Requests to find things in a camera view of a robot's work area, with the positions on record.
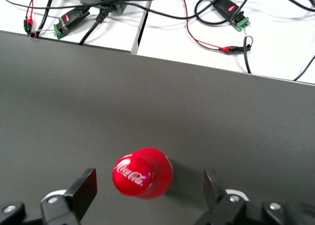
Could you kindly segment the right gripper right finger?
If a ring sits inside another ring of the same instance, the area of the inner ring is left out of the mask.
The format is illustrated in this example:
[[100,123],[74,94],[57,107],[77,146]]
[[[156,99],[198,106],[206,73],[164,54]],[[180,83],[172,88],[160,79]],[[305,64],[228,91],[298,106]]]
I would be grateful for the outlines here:
[[208,210],[197,225],[236,225],[245,217],[246,201],[228,194],[213,169],[203,171],[203,190]]

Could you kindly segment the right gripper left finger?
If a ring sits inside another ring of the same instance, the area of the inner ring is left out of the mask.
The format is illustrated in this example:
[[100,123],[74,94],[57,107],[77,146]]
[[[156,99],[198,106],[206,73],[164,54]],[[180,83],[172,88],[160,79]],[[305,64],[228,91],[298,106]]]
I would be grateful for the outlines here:
[[79,225],[97,194],[96,169],[86,169],[67,189],[46,195],[40,206],[44,225]]

